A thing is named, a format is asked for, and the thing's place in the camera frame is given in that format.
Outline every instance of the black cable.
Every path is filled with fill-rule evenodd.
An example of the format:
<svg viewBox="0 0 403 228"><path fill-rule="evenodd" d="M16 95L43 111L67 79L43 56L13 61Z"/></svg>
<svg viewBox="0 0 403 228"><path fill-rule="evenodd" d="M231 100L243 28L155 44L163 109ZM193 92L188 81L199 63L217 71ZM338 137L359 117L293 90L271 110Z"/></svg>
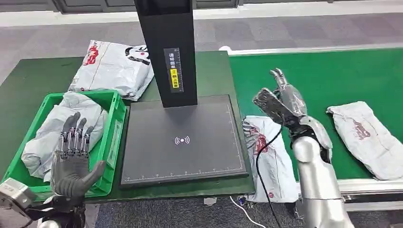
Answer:
<svg viewBox="0 0 403 228"><path fill-rule="evenodd" d="M270 208L271 208L271 212L273 212L274 219L276 220L277 225L278 225L279 228L281 228L281 225L280 225L280 222L278 221L278 218L277 218L276 213L275 213L274 210L273 210L273 205L271 205L270 197L269 197L269 195L267 194L267 190L266 190L266 186L264 185L263 178L262 178L262 176L260 175L259 163L258 163L258 161L259 161L259 156L260 156L260 154L262 153L262 151L263 151L267 146L269 146L272 142L274 142L275 139L277 139L277 137L281 134L281 130L282 130L282 127L280 127L280 130L278 131L278 133L276 134L276 136L274 136L274 138L273 138L272 140L270 140L270 142L268 142L266 145L264 145L264 146L258 151L258 156L256 157L256 171L258 172L260 182L262 182L262 186L263 186L263 189L264 189L264 191L265 191L265 193L266 193L267 200L269 201L269 205L270 205Z"/></svg>

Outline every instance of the yellow label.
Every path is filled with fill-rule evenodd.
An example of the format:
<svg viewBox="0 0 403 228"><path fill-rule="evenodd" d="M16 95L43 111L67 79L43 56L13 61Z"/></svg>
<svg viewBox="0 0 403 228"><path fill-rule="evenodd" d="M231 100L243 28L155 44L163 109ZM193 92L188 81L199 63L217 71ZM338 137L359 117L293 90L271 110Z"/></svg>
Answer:
<svg viewBox="0 0 403 228"><path fill-rule="evenodd" d="M172 87L179 88L178 71L174 68L171 69Z"/></svg>

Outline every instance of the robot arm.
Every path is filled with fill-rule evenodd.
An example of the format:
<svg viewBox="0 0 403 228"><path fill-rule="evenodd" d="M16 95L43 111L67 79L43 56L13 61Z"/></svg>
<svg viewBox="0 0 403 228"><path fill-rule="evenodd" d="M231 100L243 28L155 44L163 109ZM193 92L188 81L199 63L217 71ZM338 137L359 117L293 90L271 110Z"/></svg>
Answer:
<svg viewBox="0 0 403 228"><path fill-rule="evenodd" d="M298 163L307 228L353 228L344 208L333 166L332 142L323 125L307 114L299 91L276 68L270 73L278 88L263 88L253 99L274 122L288 128Z"/></svg>
<svg viewBox="0 0 403 228"><path fill-rule="evenodd" d="M77 125L79 118L80 113L67 118L54 151L50 185L55 195L33 206L36 195L29 187L8 178L0 184L0 206L10 207L31 220L42 218L40 228L84 227L84 195L102 176L105 161L98 161L88 171L89 140L94 128L90 126L84 132L86 119Z"/></svg>

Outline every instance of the gray carpet floor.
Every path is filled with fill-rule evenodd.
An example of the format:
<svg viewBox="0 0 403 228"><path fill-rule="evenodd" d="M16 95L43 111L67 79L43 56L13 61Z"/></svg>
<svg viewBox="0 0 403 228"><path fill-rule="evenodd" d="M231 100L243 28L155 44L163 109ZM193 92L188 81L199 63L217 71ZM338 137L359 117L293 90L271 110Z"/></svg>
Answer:
<svg viewBox="0 0 403 228"><path fill-rule="evenodd" d="M403 13L196 20L195 46L203 51L221 46L242 50L403 42L402 22ZM91 39L144 43L138 22L0 28L0 85L20 59L83 56ZM283 204L274 208L283 227L303 225ZM257 227L229 198L218 198L211 207L195 198L107 203L93 209L87 217L90 227ZM276 227L268 204L258 204L248 212L266 227ZM357 227L386 228L403 223L401 211L354 212L350 216ZM0 209L1 228L17 228L25 222L13 211Z"/></svg>
<svg viewBox="0 0 403 228"><path fill-rule="evenodd" d="M269 204L244 207L249 216L267 228L277 228ZM273 208L283 228L302 228L303 220L295 219L285 204ZM403 223L403 213L394 211L349 212L356 228L388 228ZM257 228L228 197L217 198L207 206L203 198L142 200L100 205L97 228Z"/></svg>

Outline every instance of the crumpled package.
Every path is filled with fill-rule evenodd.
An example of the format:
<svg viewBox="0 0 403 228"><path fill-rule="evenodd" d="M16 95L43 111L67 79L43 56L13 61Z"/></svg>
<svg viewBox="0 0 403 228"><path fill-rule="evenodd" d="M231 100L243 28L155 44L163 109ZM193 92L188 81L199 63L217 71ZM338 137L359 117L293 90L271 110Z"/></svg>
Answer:
<svg viewBox="0 0 403 228"><path fill-rule="evenodd" d="M269 117L248 115L243 120L242 127L256 189L256 193L247 195L246 199L252 202L267 202L266 193L256 171L256 158L258 151L276 136L281 126ZM286 203L298 200L298 186L281 134L259 156L259 171L271 202Z"/></svg>
<svg viewBox="0 0 403 228"><path fill-rule="evenodd" d="M69 91L114 89L123 99L137 101L154 77L146 45L91 40Z"/></svg>
<svg viewBox="0 0 403 228"><path fill-rule="evenodd" d="M379 180L403 177L403 145L363 101L331 106L337 133L347 149Z"/></svg>
<svg viewBox="0 0 403 228"><path fill-rule="evenodd" d="M83 94L65 93L62 102L59 105L55 105L50 111L42 126L38 129L35 138L25 144L21 160L31 176L42 178L44 182L50 181L53 152L56 149L58 138L67 118L76 112L81 114L77 123L82 118L87 119L83 132L86 132L89 126L94 126L90 136L90 151L102 138L108 112Z"/></svg>

